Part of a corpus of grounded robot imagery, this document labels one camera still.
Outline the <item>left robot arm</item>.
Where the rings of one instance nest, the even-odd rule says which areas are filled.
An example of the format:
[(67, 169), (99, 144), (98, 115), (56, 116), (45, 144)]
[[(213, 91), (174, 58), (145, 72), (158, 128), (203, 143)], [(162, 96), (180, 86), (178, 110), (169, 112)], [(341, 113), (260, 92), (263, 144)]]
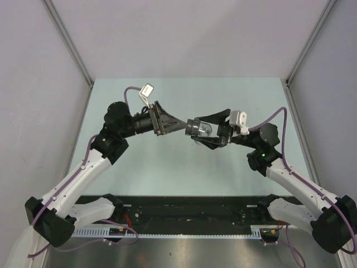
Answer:
[(131, 115), (126, 103), (112, 103), (104, 115), (103, 128), (89, 140), (85, 156), (75, 170), (42, 198), (27, 200), (29, 224), (51, 246), (62, 246), (79, 222), (77, 216), (69, 214), (70, 209), (84, 190), (123, 155), (129, 147), (127, 138), (149, 131), (161, 136), (185, 127), (184, 121), (167, 113), (159, 102), (135, 115)]

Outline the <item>clear elbow fitting with grey nut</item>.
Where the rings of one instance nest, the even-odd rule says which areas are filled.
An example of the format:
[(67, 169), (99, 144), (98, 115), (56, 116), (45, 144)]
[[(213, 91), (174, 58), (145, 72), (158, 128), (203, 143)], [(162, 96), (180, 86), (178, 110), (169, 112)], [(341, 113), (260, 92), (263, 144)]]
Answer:
[(191, 136), (193, 138), (209, 137), (212, 131), (213, 131), (212, 126), (209, 123), (203, 122), (198, 118), (194, 119), (192, 125), (192, 131), (191, 131)]

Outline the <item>dark grey threaded ring nut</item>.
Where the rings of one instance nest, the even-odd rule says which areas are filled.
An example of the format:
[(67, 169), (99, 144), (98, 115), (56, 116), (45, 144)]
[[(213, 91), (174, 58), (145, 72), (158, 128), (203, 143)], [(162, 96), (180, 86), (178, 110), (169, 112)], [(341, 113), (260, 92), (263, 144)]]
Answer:
[(188, 119), (187, 125), (185, 128), (185, 135), (191, 137), (197, 137), (199, 135), (199, 127), (200, 127), (200, 120), (195, 119)]

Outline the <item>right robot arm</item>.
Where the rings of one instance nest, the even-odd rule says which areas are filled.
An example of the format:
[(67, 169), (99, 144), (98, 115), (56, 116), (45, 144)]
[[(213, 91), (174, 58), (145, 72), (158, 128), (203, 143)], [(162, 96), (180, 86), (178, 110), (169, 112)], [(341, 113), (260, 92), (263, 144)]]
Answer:
[(303, 178), (288, 164), (286, 135), (280, 135), (277, 126), (271, 123), (279, 112), (287, 113), (286, 107), (279, 108), (262, 123), (248, 127), (245, 112), (226, 109), (188, 120), (185, 133), (212, 150), (230, 143), (252, 148), (247, 154), (249, 167), (285, 188), (300, 202), (293, 205), (270, 195), (267, 204), (257, 210), (262, 223), (282, 220), (311, 234), (328, 253), (356, 254), (355, 248), (344, 248), (348, 242), (356, 245), (356, 203), (347, 195), (338, 197)]

